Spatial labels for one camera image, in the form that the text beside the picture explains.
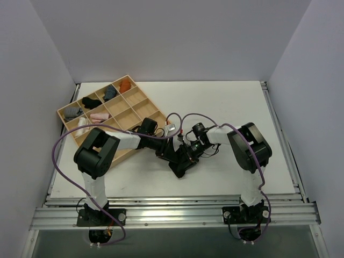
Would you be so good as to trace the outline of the black underwear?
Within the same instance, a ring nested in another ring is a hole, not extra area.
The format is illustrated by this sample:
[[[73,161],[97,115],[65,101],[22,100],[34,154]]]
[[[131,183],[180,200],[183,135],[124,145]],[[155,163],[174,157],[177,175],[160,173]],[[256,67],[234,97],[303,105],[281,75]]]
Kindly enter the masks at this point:
[[[188,169],[194,167],[199,162],[199,158],[185,148],[179,148],[176,154],[177,162],[170,161],[168,166],[177,178],[182,178]]]

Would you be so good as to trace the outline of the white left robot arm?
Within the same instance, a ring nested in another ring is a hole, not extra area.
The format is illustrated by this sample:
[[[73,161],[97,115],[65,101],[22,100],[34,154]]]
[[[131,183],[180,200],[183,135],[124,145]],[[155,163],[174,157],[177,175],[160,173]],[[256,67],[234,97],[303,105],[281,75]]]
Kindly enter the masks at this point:
[[[84,208],[95,225],[108,220],[108,199],[105,194],[105,174],[117,151],[149,148],[156,156],[177,161],[173,138],[157,137],[157,122],[145,118],[135,131],[107,132],[93,128],[74,155],[74,162],[82,173],[85,190],[90,194]]]

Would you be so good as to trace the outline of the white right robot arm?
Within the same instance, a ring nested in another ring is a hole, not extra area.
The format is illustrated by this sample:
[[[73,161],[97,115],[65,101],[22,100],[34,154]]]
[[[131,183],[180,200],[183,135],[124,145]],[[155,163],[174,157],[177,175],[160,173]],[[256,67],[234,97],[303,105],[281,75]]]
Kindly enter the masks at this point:
[[[229,145],[234,157],[243,171],[239,217],[246,222],[258,215],[257,206],[263,204],[262,187],[265,185],[263,172],[272,156],[272,149],[254,123],[239,128],[223,124],[204,127],[203,123],[194,125],[191,132],[196,137],[190,144],[182,143],[178,149],[178,165],[173,169],[179,178],[197,164],[204,152],[213,146]]]

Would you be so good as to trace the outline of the wooden compartment tray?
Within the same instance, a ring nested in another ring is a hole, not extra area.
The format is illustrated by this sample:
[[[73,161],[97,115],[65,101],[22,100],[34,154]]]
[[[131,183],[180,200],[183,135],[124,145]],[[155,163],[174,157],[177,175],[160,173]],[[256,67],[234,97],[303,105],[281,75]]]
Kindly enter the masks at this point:
[[[82,128],[83,124],[98,121],[102,124],[101,129],[107,132],[137,132],[143,128],[144,119],[149,118],[157,123],[151,134],[162,138],[167,135],[166,127],[170,125],[166,116],[129,75],[101,87],[81,87],[79,99],[60,108],[58,115],[70,132],[59,163],[64,173],[77,170],[73,157],[90,131],[89,127]]]

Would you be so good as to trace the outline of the pink rolled sock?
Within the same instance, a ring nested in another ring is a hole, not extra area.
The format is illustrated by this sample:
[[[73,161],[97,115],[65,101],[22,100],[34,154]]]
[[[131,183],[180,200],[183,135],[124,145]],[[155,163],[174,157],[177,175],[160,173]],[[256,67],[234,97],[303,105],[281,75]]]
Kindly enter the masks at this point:
[[[93,124],[100,124],[108,120],[111,116],[108,113],[92,113],[90,115],[91,122]]]

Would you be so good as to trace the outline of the orange rolled sock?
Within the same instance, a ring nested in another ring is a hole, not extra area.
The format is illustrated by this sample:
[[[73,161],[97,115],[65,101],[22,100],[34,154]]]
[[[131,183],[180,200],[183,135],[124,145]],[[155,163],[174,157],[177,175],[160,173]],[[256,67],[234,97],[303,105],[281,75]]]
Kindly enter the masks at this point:
[[[126,91],[130,90],[130,88],[131,88],[131,81],[128,78],[124,78],[119,85],[119,92],[123,94]]]

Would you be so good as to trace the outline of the dark grey rolled sock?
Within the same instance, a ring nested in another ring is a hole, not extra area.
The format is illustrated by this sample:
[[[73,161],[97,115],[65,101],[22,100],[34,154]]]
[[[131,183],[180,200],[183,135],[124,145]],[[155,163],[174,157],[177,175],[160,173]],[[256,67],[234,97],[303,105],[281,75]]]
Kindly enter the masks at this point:
[[[115,87],[113,85],[108,85],[104,91],[103,100],[104,102],[107,102],[115,98],[116,95],[117,95],[117,90],[115,89]]]

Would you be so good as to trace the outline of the white rolled sock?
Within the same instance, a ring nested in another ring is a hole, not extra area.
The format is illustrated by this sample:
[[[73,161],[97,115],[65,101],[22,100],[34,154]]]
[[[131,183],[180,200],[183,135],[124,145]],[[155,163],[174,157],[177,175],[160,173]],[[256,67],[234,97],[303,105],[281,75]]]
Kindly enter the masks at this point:
[[[91,127],[89,127],[89,126],[86,127],[86,125],[90,125],[90,124],[91,124],[91,121],[89,120],[89,118],[81,117],[78,120],[78,124],[77,124],[77,127],[80,127],[80,128],[74,132],[75,137],[79,137],[79,136],[83,135],[85,132],[87,132],[88,130],[90,130]]]

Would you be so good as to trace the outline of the black rolled sock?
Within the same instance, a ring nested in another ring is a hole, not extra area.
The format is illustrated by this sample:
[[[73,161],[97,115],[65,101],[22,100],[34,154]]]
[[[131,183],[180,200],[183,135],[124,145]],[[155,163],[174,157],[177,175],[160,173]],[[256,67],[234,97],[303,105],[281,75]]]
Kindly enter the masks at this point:
[[[86,109],[92,110],[102,104],[99,99],[91,99],[89,97],[82,98],[82,104]]]

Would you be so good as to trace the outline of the grey striped rolled sock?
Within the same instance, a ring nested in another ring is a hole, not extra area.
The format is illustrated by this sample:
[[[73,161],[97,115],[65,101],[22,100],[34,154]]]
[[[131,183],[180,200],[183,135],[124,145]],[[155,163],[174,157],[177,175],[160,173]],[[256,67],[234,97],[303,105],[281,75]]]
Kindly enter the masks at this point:
[[[80,107],[67,107],[63,111],[65,121],[71,121],[83,114],[83,110]]]

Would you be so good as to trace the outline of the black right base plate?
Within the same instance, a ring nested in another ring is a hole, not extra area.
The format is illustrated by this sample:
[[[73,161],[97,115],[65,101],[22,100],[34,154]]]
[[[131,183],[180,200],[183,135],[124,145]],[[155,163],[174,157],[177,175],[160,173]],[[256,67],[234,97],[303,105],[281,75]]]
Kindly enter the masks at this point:
[[[265,224],[271,222],[267,206],[224,206],[221,209],[224,224]]]

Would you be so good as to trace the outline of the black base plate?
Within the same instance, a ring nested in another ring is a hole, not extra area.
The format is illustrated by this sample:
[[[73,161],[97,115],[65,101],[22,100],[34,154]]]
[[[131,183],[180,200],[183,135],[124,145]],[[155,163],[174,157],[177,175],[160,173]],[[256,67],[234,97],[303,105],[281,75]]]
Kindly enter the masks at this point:
[[[224,206],[221,209],[224,224],[265,224],[271,222],[267,206]]]
[[[110,208],[107,212],[112,215],[119,223],[126,224],[126,209]],[[92,209],[80,209],[78,212],[76,226],[78,227],[96,227],[96,226],[118,226],[108,215],[102,211],[93,211]]]

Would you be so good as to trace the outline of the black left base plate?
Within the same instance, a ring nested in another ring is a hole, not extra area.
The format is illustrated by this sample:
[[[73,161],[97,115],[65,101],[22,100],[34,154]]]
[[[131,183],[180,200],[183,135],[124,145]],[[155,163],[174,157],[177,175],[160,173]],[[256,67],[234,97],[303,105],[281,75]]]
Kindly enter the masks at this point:
[[[126,224],[126,209],[110,208],[107,212],[112,215],[119,223]],[[96,227],[96,226],[118,226],[108,215],[102,211],[93,211],[92,209],[80,209],[78,212],[76,226],[78,227]]]

